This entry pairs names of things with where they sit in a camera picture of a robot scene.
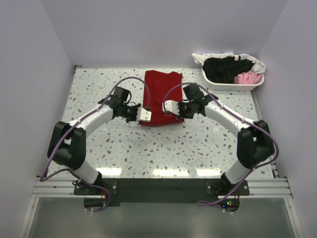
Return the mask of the red t shirt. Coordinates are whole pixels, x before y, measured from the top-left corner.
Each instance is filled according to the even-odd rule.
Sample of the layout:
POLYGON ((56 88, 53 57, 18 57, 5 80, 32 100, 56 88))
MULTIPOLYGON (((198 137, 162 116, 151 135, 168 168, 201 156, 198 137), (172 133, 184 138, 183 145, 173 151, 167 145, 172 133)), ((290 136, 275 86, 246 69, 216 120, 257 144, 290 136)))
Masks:
POLYGON ((147 90, 144 90, 143 107, 147 103, 150 104, 150 111, 152 112, 151 121, 139 122, 142 126, 164 126, 175 123, 182 123, 184 119, 177 119, 174 116, 166 116, 162 103, 167 92, 174 86, 182 83, 183 75, 177 72, 163 73, 156 70, 148 70, 145 73, 145 83, 149 87, 150 95, 147 90))

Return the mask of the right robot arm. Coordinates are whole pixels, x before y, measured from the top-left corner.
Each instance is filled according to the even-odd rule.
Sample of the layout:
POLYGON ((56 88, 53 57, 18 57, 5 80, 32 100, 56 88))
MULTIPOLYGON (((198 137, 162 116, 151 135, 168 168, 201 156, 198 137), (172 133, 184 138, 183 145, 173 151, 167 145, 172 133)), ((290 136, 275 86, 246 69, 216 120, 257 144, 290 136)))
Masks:
POLYGON ((185 84, 183 92, 186 102, 178 103, 178 117, 191 119, 194 114, 201 114, 221 124, 236 137, 237 159, 221 176, 223 193, 233 194, 238 183, 254 169, 267 165, 269 157, 278 156, 278 145, 264 120, 242 117, 198 84, 185 84))

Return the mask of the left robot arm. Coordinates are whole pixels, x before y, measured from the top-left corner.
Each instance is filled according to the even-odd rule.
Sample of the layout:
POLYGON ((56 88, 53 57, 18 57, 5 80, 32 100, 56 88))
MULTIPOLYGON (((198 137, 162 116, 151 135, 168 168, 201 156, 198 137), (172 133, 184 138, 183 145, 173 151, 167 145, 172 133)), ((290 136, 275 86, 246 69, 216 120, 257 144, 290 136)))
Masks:
POLYGON ((102 175, 86 160, 86 141, 91 133, 114 118, 121 117, 127 122, 141 120, 141 114, 147 111, 141 104, 128 105, 130 94, 126 89, 115 87, 113 94, 99 101, 80 118, 55 124, 48 147, 46 169, 54 161, 84 180, 88 192, 100 193, 103 188, 102 175))

